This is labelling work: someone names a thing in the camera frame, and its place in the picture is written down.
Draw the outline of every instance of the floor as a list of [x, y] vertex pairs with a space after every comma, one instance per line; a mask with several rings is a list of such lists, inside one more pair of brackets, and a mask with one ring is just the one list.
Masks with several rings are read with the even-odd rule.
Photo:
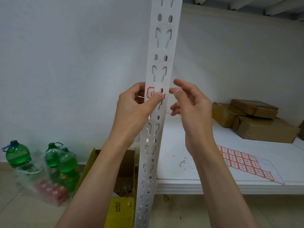
[[[18, 190], [10, 171], [0, 171], [0, 227], [51, 228], [65, 207], [53, 207]], [[304, 227], [304, 195], [245, 195], [265, 228]], [[203, 195], [155, 195], [149, 228], [210, 227]]]

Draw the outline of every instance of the right hand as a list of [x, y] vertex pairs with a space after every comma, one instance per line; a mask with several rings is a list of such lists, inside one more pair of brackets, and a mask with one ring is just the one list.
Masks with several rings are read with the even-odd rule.
[[212, 102], [196, 87], [184, 80], [175, 79], [179, 87], [170, 88], [177, 102], [173, 104], [171, 116], [181, 115], [188, 152], [196, 155], [215, 146], [212, 130]]

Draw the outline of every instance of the perforated shelf upright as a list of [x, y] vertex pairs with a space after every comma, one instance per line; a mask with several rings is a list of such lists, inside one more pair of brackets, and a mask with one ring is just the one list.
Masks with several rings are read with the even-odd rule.
[[140, 135], [135, 228], [147, 228], [156, 189], [156, 173], [182, 0], [151, 0], [145, 101], [154, 91], [163, 93]]

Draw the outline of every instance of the left hand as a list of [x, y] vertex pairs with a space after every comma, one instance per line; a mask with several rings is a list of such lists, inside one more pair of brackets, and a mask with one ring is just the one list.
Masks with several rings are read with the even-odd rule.
[[148, 122], [148, 117], [162, 100], [161, 92], [155, 92], [144, 102], [144, 98], [141, 98], [144, 94], [145, 82], [139, 82], [119, 95], [110, 137], [123, 142], [126, 149], [132, 145]]

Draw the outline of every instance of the sticker sheet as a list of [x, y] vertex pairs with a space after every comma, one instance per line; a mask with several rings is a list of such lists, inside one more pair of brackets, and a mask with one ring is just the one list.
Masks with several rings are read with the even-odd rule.
[[248, 172], [280, 184], [285, 184], [269, 160], [219, 145], [217, 145], [217, 148], [221, 152], [228, 167]]

